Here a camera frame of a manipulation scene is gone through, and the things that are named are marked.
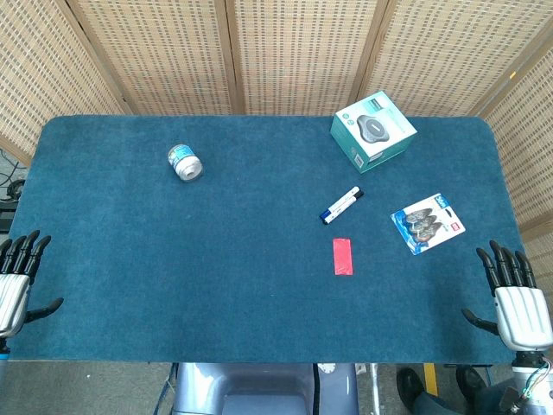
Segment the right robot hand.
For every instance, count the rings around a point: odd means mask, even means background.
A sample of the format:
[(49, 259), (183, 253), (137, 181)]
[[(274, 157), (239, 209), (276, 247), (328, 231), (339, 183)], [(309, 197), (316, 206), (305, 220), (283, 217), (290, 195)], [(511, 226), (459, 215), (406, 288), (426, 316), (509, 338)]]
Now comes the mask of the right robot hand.
[(514, 352), (544, 352), (552, 347), (552, 323), (531, 262), (521, 251), (512, 252), (497, 241), (489, 242), (493, 254), (477, 248), (491, 291), (497, 321), (461, 311), (478, 329), (498, 336)]

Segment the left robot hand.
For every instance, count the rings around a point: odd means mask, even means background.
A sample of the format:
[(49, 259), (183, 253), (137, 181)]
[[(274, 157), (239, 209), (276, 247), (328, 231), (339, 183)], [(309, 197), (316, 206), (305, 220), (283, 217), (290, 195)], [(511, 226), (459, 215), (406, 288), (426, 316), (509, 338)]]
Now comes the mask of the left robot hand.
[(51, 241), (41, 239), (39, 230), (1, 243), (1, 347), (25, 324), (52, 315), (64, 302), (62, 297), (46, 307), (29, 310), (29, 297), (42, 255)]

